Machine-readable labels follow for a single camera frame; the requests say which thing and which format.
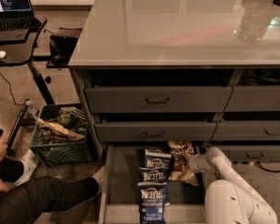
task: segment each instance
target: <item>plastic crate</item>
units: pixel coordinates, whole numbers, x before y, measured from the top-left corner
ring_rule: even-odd
[[[56,119],[62,113],[70,110],[79,124],[87,124],[80,104],[44,105],[39,117],[43,120]],[[46,144],[40,132],[39,125],[35,125],[30,149],[39,161],[46,167],[60,167],[83,163],[94,163],[97,157],[94,144],[89,132],[84,140],[63,144]]]

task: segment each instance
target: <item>concrete floor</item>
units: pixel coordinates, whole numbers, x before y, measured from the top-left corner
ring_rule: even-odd
[[[89,11],[84,9],[37,9],[35,13],[36,16],[47,17],[48,24],[46,28],[52,32],[56,32],[59,27],[83,27]],[[37,52],[49,52],[49,33],[42,33],[37,44]],[[51,77],[51,83],[48,84],[48,87],[55,104],[79,103],[69,71],[67,69],[47,69],[45,64],[46,63],[35,63],[35,66],[43,77]],[[30,99],[39,108],[46,103],[35,85],[27,65],[0,67],[0,72],[10,83],[12,93],[17,103],[17,105],[14,105],[9,92],[9,86],[0,76],[0,128],[4,129],[5,134],[9,135],[25,99]],[[20,158],[29,147],[33,128],[34,127],[20,128],[13,145],[13,149],[16,151],[15,159]],[[50,169],[39,165],[35,170],[34,177],[52,175],[65,179],[80,179],[92,175],[99,165],[99,163],[95,163],[92,165]],[[280,169],[280,162],[265,163],[263,165],[271,169]],[[278,223],[280,224],[280,174],[267,173],[251,164],[236,164],[234,168],[272,206],[278,216]],[[212,174],[208,177],[209,180],[213,178]],[[36,224],[95,223],[97,220],[97,212],[98,208],[96,203],[84,202],[64,212],[45,213],[37,220]]]

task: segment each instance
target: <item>power cord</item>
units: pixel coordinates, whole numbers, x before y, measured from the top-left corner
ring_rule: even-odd
[[[0,76],[1,76],[1,78],[2,78],[2,79],[8,84],[8,86],[9,86],[9,92],[10,92],[10,95],[11,95],[11,97],[12,97],[13,104],[14,104],[14,105],[22,105],[22,104],[18,104],[18,103],[16,102],[16,99],[15,99],[13,93],[12,93],[11,84],[10,84],[10,83],[8,82],[8,80],[2,75],[1,72],[0,72]]]
[[[266,172],[270,172],[270,173],[280,173],[280,170],[271,170],[271,169],[267,169],[267,168],[263,167],[259,161],[257,161],[257,162],[255,163],[255,165],[256,165],[258,168],[260,168],[260,169],[262,169],[262,170],[264,170],[264,171],[266,171]]]

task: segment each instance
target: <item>white countertop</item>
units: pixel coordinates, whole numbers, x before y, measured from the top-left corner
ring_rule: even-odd
[[[280,66],[273,0],[95,0],[70,66]]]

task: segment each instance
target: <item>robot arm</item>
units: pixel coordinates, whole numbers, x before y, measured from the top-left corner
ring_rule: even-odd
[[[194,173],[215,168],[223,179],[213,182],[206,191],[206,224],[277,224],[274,210],[234,171],[231,161],[217,147],[191,156],[188,166]]]

